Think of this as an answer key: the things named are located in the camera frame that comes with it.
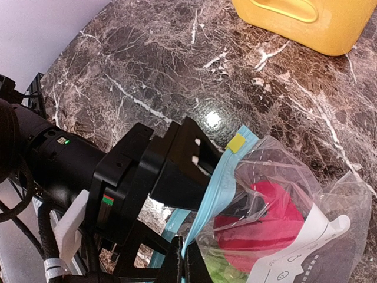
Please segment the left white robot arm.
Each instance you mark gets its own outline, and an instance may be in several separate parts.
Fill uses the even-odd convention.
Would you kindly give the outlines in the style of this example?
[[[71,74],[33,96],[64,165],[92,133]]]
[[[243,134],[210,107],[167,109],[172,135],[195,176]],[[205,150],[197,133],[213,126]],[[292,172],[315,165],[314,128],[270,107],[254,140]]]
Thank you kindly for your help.
[[[1,77],[1,179],[23,188],[1,221],[18,220],[32,198],[47,282],[210,282],[195,240],[168,239],[138,219],[148,198],[198,210],[220,153],[186,117],[158,137],[135,124],[109,151],[22,105]]]

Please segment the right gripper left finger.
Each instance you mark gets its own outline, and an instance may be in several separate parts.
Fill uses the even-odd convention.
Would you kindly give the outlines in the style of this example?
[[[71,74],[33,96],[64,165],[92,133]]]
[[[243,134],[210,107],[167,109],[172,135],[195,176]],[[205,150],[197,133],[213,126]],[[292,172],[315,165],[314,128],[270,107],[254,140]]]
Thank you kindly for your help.
[[[183,247],[183,239],[175,236],[171,241],[171,245],[164,258],[162,266],[157,274],[155,283],[180,283],[183,273],[183,259],[181,250]]]

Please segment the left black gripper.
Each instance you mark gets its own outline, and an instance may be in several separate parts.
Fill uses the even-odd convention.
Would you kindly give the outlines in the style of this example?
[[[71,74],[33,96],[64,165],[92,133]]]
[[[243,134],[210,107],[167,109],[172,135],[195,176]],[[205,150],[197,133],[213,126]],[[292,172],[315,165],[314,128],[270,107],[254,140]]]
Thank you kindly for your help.
[[[203,200],[220,152],[199,125],[186,117],[172,122],[163,137],[141,123],[108,152],[90,145],[85,226],[121,249],[113,275],[156,279],[150,255],[166,255],[169,241],[136,221],[147,197],[166,206],[196,211]]]

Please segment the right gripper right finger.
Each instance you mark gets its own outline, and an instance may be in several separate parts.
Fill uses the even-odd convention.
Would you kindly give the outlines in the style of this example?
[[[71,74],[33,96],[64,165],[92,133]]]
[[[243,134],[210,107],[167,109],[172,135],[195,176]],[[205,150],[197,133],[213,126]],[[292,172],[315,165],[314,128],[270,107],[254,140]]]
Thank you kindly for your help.
[[[212,283],[196,241],[191,243],[184,256],[184,282],[188,283]]]

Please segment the clear zip top bag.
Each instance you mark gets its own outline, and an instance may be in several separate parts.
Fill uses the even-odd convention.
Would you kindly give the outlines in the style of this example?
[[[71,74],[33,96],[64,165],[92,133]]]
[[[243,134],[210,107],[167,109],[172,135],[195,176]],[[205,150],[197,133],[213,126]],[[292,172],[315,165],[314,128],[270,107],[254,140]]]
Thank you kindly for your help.
[[[254,183],[280,185],[304,217],[296,239],[285,249],[256,261],[246,282],[348,282],[366,246],[372,210],[367,184],[352,172],[321,187],[312,171],[271,136],[258,138],[246,126],[229,141],[197,212],[176,209],[162,236],[197,242],[201,255],[219,255],[215,217],[233,216],[241,224],[267,214]]]

